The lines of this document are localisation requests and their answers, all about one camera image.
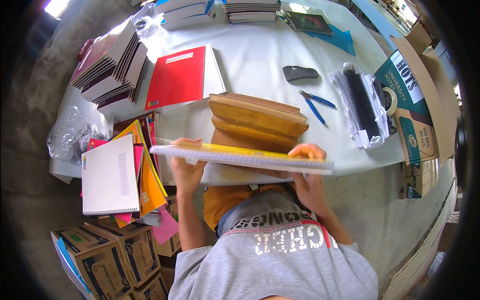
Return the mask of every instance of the gray t-shirt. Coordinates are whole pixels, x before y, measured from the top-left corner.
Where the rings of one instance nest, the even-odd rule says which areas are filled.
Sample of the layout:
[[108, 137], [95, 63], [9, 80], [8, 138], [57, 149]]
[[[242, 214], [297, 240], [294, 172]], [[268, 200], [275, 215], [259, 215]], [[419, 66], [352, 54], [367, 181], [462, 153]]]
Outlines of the gray t-shirt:
[[263, 192], [222, 222], [214, 246], [178, 254], [169, 299], [377, 299], [357, 244], [337, 244], [288, 195]]

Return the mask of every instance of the tape roll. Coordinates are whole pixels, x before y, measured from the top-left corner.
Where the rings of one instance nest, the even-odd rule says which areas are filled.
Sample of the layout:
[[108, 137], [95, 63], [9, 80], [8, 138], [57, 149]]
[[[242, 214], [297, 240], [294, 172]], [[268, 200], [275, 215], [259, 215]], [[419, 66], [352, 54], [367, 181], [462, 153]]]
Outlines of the tape roll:
[[398, 100], [396, 98], [395, 92], [391, 88], [384, 87], [383, 91], [387, 92], [390, 95], [390, 97], [392, 98], [392, 105], [390, 105], [389, 109], [387, 110], [387, 116], [390, 117], [396, 111], [396, 107], [398, 105]]

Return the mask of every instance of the spiral notebook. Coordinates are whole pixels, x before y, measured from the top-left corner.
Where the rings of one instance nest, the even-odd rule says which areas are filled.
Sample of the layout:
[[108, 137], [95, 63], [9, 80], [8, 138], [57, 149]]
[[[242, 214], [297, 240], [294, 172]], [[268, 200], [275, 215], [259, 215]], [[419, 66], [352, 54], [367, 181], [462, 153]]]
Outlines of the spiral notebook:
[[82, 154], [82, 193], [85, 216], [140, 211], [132, 134]]

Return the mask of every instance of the black eraser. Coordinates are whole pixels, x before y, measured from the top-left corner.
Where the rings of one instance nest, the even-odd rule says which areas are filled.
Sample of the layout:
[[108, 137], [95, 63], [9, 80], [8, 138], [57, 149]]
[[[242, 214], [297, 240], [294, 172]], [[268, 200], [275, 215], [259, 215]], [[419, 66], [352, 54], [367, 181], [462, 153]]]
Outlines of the black eraser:
[[318, 78], [318, 72], [312, 68], [303, 68], [299, 66], [285, 66], [283, 67], [283, 74], [285, 79], [290, 82], [300, 78]]

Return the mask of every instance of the blue pliers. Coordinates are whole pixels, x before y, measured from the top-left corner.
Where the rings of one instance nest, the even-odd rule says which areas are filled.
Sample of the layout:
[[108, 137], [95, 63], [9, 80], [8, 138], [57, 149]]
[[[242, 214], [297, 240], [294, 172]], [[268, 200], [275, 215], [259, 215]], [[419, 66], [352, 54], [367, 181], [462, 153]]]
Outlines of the blue pliers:
[[315, 108], [315, 105], [313, 105], [313, 103], [310, 101], [310, 99], [312, 100], [315, 100], [317, 102], [320, 102], [322, 104], [325, 104], [327, 106], [330, 106], [331, 108], [335, 108], [336, 109], [336, 106], [335, 104], [333, 104], [332, 102], [328, 101], [328, 100], [325, 100], [323, 98], [320, 98], [319, 96], [315, 96], [315, 95], [312, 95], [312, 94], [309, 94], [309, 93], [306, 93], [302, 90], [299, 91], [299, 93], [303, 96], [303, 98], [305, 98], [305, 101], [307, 102], [308, 106], [310, 107], [310, 109], [312, 110], [313, 114], [317, 117], [318, 120], [320, 120], [320, 122], [325, 125], [325, 120], [322, 118], [322, 116], [318, 113], [317, 109]]

